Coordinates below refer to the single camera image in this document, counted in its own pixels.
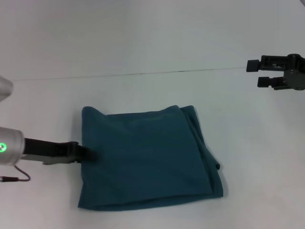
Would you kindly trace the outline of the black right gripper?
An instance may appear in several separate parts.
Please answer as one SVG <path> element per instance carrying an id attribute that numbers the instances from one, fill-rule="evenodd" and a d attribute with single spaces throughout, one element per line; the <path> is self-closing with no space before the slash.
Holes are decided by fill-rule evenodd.
<path id="1" fill-rule="evenodd" d="M 284 71 L 284 77 L 259 77 L 257 87 L 284 90 L 305 90 L 305 58 L 299 54 L 288 56 L 261 56 L 261 60 L 248 60 L 246 72 Z"/>

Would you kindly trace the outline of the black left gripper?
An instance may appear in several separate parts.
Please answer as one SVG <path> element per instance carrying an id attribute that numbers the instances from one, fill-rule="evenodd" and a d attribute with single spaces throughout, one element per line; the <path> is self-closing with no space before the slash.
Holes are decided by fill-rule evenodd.
<path id="1" fill-rule="evenodd" d="M 55 165 L 94 162 L 98 159 L 98 154 L 77 142 L 55 143 L 26 138 L 22 159 Z"/>

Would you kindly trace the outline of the teal blue shirt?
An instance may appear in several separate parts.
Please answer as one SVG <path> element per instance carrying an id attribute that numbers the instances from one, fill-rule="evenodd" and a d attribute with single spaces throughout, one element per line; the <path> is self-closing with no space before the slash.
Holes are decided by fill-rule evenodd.
<path id="1" fill-rule="evenodd" d="M 223 196 L 220 164 L 193 106 L 109 115 L 87 106 L 81 117 L 82 145 L 97 159 L 81 163 L 79 208 L 138 210 Z"/>

